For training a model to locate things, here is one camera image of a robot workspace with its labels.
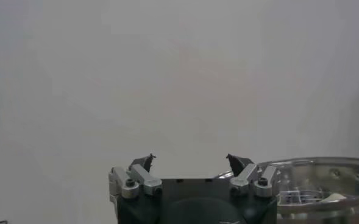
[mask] white wall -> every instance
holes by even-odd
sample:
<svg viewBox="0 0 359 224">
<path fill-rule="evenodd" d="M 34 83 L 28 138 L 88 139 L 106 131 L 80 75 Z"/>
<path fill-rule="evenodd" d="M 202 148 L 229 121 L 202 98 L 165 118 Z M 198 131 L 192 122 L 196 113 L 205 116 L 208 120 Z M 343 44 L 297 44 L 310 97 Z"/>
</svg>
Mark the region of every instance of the white wall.
<svg viewBox="0 0 359 224">
<path fill-rule="evenodd" d="M 114 223 L 107 172 L 359 157 L 359 0 L 0 0 L 0 219 Z"/>
</svg>

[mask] black screw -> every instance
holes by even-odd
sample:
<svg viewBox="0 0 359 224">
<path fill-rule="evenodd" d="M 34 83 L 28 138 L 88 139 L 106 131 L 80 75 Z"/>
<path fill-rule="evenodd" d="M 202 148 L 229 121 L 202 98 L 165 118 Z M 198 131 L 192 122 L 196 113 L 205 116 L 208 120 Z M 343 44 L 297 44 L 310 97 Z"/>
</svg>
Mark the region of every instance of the black screw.
<svg viewBox="0 0 359 224">
<path fill-rule="evenodd" d="M 160 187 L 158 187 L 158 188 L 155 188 L 154 189 L 154 191 L 153 191 L 153 195 L 154 196 L 156 196 L 156 197 L 159 197 L 159 196 L 161 196 L 162 195 L 162 193 L 163 193 L 163 190 L 160 188 Z"/>
<path fill-rule="evenodd" d="M 125 186 L 127 187 L 134 187 L 136 185 L 136 181 L 133 179 L 127 179 L 125 181 Z"/>
<path fill-rule="evenodd" d="M 267 185 L 268 185 L 268 181 L 267 181 L 266 178 L 261 177 L 261 178 L 259 178 L 259 180 L 258 180 L 258 184 L 261 185 L 261 186 L 267 186 Z"/>
<path fill-rule="evenodd" d="M 232 196 L 238 196 L 239 195 L 239 189 L 237 187 L 233 187 L 229 190 L 230 194 Z"/>
</svg>

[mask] silver metal bracket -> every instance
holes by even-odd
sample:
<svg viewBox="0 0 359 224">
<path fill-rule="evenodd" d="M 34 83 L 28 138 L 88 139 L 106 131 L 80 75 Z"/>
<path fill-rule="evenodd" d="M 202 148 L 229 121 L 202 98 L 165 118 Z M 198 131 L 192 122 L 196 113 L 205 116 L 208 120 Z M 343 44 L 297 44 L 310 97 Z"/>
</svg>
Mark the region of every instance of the silver metal bracket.
<svg viewBox="0 0 359 224">
<path fill-rule="evenodd" d="M 233 196 L 242 196 L 248 193 L 250 184 L 258 178 L 258 166 L 248 164 L 243 171 L 229 180 L 229 191 Z"/>
<path fill-rule="evenodd" d="M 254 183 L 254 192 L 256 196 L 268 198 L 277 194 L 277 168 L 268 166 L 263 172 L 261 178 Z"/>
<path fill-rule="evenodd" d="M 130 167 L 130 177 L 143 185 L 144 193 L 153 196 L 162 194 L 162 180 L 151 176 L 141 165 L 134 164 Z"/>
<path fill-rule="evenodd" d="M 110 201 L 115 203 L 117 196 L 135 198 L 138 196 L 140 185 L 126 174 L 122 167 L 113 167 L 108 175 Z"/>
</svg>

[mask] bolt head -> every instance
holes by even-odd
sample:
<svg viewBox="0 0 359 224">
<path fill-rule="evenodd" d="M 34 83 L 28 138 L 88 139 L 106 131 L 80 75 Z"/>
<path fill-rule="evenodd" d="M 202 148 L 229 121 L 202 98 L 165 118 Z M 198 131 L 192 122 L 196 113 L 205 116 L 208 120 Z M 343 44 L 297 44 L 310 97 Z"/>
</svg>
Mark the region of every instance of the bolt head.
<svg viewBox="0 0 359 224">
<path fill-rule="evenodd" d="M 268 183 L 268 181 L 267 181 L 266 178 L 261 177 L 261 178 L 259 178 L 259 180 L 258 180 L 258 184 L 261 185 L 261 186 L 267 186 L 269 183 Z"/>
<path fill-rule="evenodd" d="M 136 181 L 133 179 L 127 179 L 125 181 L 125 186 L 127 187 L 134 187 L 136 185 Z"/>
</svg>

